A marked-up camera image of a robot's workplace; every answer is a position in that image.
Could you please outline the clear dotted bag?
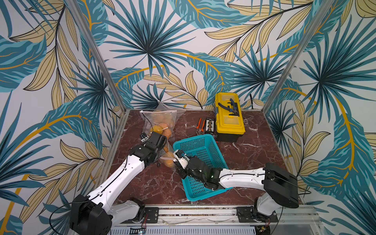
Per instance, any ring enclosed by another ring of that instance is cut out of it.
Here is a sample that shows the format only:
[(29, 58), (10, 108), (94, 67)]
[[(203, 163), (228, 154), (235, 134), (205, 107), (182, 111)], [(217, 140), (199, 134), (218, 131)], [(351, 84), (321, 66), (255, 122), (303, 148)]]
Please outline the clear dotted bag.
[(154, 125), (159, 125), (163, 129), (169, 128), (172, 131), (172, 136), (168, 139), (169, 141), (175, 140), (174, 127), (176, 123), (171, 121), (171, 113), (140, 111), (140, 115), (141, 118), (145, 121), (142, 133), (146, 133), (150, 136), (152, 134), (152, 132), (150, 132), (151, 127)]
[(160, 154), (159, 161), (162, 163), (162, 159), (172, 159), (173, 160), (174, 159), (173, 153), (174, 153), (173, 148), (171, 147), (169, 142), (167, 142), (165, 144), (164, 148), (162, 150), (160, 150), (160, 152), (159, 152), (159, 154)]

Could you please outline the potato orange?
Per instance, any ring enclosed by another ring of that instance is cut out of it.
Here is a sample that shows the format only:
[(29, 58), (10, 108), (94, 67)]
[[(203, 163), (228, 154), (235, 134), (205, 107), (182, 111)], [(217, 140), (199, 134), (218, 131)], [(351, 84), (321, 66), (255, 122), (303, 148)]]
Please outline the potato orange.
[(169, 139), (172, 136), (172, 131), (169, 128), (164, 129), (162, 135)]

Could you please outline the clear zipper bag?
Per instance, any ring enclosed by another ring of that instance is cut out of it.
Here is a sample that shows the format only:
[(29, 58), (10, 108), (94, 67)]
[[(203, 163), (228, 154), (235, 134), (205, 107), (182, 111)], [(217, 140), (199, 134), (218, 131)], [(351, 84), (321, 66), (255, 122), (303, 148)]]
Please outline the clear zipper bag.
[(172, 117), (170, 119), (171, 121), (176, 123), (186, 110), (183, 108), (172, 107), (171, 105), (167, 105), (166, 103), (158, 102), (158, 106), (155, 111), (171, 113)]

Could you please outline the teal plastic basket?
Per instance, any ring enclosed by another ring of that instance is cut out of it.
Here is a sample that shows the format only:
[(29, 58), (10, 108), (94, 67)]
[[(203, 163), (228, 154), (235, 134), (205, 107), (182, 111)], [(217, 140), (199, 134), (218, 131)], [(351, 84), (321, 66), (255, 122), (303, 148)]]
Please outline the teal plastic basket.
[[(210, 167), (228, 168), (214, 137), (210, 134), (199, 135), (176, 141), (173, 144), (173, 149), (180, 149), (190, 157), (197, 156)], [(204, 187), (203, 183), (196, 181), (190, 176), (182, 180), (182, 182), (186, 197), (192, 202), (204, 200), (229, 190), (229, 188), (227, 188), (224, 190), (213, 191)]]

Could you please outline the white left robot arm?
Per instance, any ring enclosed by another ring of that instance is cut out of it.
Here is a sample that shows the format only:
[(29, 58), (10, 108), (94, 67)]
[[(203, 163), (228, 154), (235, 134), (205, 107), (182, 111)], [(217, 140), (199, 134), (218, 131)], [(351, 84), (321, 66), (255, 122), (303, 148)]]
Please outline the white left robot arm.
[(127, 220), (144, 222), (145, 204), (135, 198), (115, 206), (127, 185), (147, 166), (165, 154), (167, 138), (152, 132), (149, 139), (130, 149), (120, 167), (87, 196), (78, 195), (71, 204), (69, 227), (79, 235), (107, 235)]

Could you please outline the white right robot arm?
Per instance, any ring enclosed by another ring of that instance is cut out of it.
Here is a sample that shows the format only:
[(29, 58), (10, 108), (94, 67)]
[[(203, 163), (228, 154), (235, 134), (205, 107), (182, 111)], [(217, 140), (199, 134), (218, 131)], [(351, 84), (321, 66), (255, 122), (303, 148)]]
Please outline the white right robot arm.
[(250, 188), (264, 191), (255, 200), (254, 214), (270, 216), (279, 207), (299, 207), (297, 177), (276, 164), (251, 170), (231, 170), (208, 166), (198, 157), (174, 153), (174, 164), (182, 179), (190, 176), (205, 188), (217, 191), (228, 188)]

